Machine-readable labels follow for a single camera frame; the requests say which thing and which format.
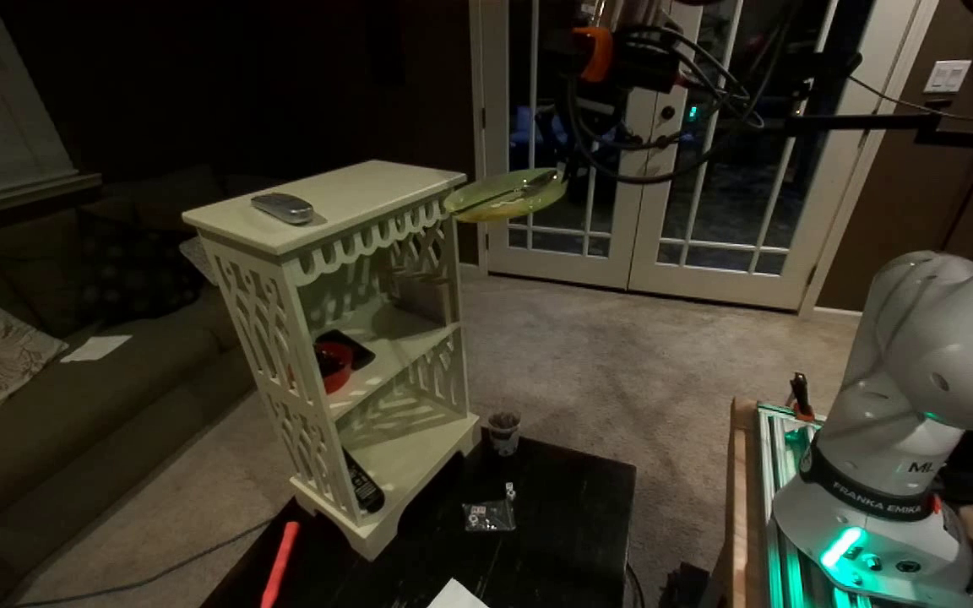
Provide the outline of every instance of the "remote control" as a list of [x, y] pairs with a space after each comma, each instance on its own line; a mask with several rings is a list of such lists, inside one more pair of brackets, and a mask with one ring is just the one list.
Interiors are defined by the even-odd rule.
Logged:
[[349, 472], [351, 472], [354, 504], [359, 504], [366, 512], [378, 512], [378, 510], [385, 507], [381, 485], [351, 458], [349, 450], [344, 450], [344, 464], [349, 464]]
[[253, 210], [289, 223], [289, 226], [310, 226], [310, 223], [323, 223], [323, 217], [317, 217], [317, 210], [310, 201], [304, 201], [299, 195], [289, 191], [259, 191], [250, 200]]

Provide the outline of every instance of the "beige carpet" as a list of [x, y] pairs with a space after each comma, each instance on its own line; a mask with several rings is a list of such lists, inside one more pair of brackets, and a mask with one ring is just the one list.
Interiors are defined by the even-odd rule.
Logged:
[[[779, 401], [791, 372], [828, 410], [851, 317], [812, 317], [465, 274], [477, 413], [519, 413], [544, 442], [639, 469], [629, 527], [649, 603], [678, 565], [714, 567], [724, 540], [730, 397]], [[270, 518], [286, 464], [255, 397], [167, 464], [35, 576], [22, 600], [146, 576]], [[250, 536], [154, 585], [75, 603], [198, 603]]]

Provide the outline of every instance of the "black table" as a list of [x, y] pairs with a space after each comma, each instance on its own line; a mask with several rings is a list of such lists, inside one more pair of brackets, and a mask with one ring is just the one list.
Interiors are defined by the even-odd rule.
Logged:
[[[515, 485], [515, 530], [461, 530], [461, 504], [504, 501], [504, 482]], [[378, 562], [360, 562], [335, 522], [289, 501], [206, 603], [255, 603], [285, 521], [299, 521], [278, 600], [286, 608], [420, 608], [448, 576], [490, 608], [617, 608], [630, 485], [626, 464], [530, 439], [501, 458], [483, 442], [414, 495]]]

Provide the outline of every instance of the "small cabinet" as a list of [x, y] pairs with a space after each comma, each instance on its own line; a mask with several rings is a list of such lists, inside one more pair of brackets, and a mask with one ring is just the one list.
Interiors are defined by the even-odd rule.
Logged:
[[[480, 439], [456, 226], [441, 210], [459, 181], [459, 173], [360, 161], [270, 189], [313, 201], [317, 226], [270, 221], [250, 195], [187, 212], [289, 457], [296, 501], [368, 562], [396, 536], [407, 501]], [[323, 391], [313, 358], [323, 330], [374, 355], [336, 391]], [[381, 510], [359, 507], [344, 450], [381, 485]]]

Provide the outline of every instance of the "light switch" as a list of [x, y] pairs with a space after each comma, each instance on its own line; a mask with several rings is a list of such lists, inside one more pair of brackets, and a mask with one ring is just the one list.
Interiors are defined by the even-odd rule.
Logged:
[[935, 62], [925, 81], [932, 93], [952, 93], [961, 87], [970, 62]]

